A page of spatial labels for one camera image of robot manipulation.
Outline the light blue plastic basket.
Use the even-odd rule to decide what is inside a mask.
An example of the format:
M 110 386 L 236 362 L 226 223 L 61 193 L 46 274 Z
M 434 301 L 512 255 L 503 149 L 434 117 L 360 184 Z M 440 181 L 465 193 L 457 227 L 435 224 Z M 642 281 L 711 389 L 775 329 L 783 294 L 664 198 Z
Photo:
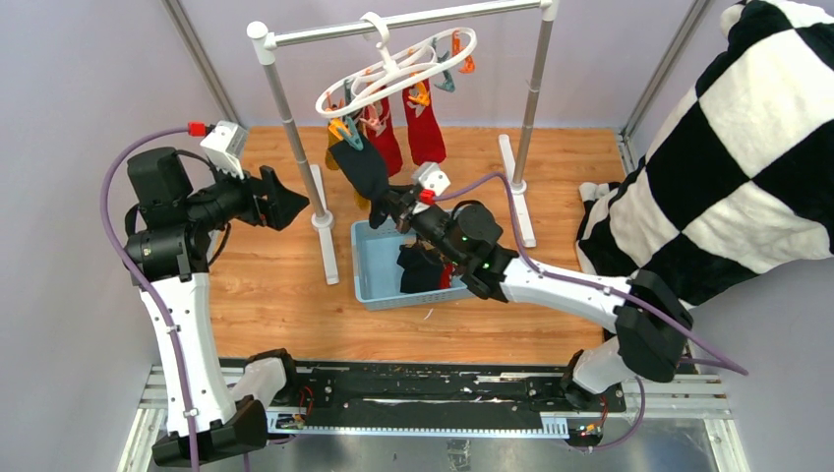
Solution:
M 451 288 L 405 294 L 400 291 L 403 268 L 396 263 L 399 247 L 413 240 L 414 233 L 399 233 L 389 220 L 373 229 L 367 220 L 350 226 L 353 280 L 356 299 L 368 311 L 436 305 L 474 298 L 454 277 Z

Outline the black sock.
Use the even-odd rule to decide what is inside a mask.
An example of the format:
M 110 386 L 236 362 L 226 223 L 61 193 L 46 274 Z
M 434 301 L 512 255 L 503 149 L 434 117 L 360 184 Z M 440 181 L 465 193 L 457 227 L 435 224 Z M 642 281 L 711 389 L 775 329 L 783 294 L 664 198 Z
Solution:
M 402 268 L 399 290 L 405 294 L 416 294 L 441 290 L 439 279 L 445 263 L 441 258 L 422 246 L 399 247 L 396 263 Z
M 364 149 L 353 149 L 346 141 L 328 148 L 336 164 L 354 190 L 371 204 L 369 225 L 377 229 L 388 219 L 384 197 L 390 187 L 386 164 L 370 141 L 362 136 Z

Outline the red snowflake christmas sock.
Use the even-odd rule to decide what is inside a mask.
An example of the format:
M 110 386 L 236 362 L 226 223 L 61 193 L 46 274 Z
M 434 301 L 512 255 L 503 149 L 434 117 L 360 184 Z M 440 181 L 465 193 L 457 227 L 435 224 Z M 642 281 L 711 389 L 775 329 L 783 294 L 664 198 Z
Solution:
M 441 276 L 439 279 L 439 288 L 440 289 L 450 289 L 452 278 L 454 275 L 454 264 L 446 264 L 441 272 Z

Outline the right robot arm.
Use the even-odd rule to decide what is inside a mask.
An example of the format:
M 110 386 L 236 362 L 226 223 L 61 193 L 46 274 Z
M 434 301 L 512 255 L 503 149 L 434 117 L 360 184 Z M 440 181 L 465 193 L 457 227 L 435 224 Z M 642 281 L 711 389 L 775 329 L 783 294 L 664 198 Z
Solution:
M 398 229 L 429 243 L 475 296 L 570 313 L 610 333 L 567 364 L 560 390 L 570 408 L 586 410 L 610 386 L 632 377 L 674 379 L 692 318 L 655 273 L 596 276 L 527 260 L 500 244 L 503 230 L 485 206 L 446 211 L 430 204 L 418 185 L 390 187 L 382 207 Z

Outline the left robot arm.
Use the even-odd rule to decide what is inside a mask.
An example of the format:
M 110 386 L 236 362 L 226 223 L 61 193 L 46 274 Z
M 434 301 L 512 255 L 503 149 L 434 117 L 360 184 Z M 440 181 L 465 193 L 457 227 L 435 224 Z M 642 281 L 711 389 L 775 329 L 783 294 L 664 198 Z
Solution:
M 285 349 L 249 357 L 229 384 L 221 371 L 210 322 L 209 245 L 214 231 L 240 220 L 276 231 L 308 206 L 268 166 L 258 176 L 213 174 L 195 190 L 182 151 L 153 148 L 128 160 L 136 216 L 125 253 L 149 312 L 166 384 L 167 426 L 151 449 L 160 467 L 198 467 L 263 448 L 268 408 L 293 404 L 301 393 Z

